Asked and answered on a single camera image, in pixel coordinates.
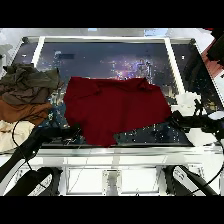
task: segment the dark brown garment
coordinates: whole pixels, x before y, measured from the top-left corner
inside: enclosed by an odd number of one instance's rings
[[[45,103],[51,93],[61,87],[58,69],[39,72],[33,64],[5,66],[0,80],[0,95],[8,104]]]
[[[50,103],[9,105],[0,97],[0,108],[0,120],[13,123],[25,119],[37,126],[47,117],[52,105]]]

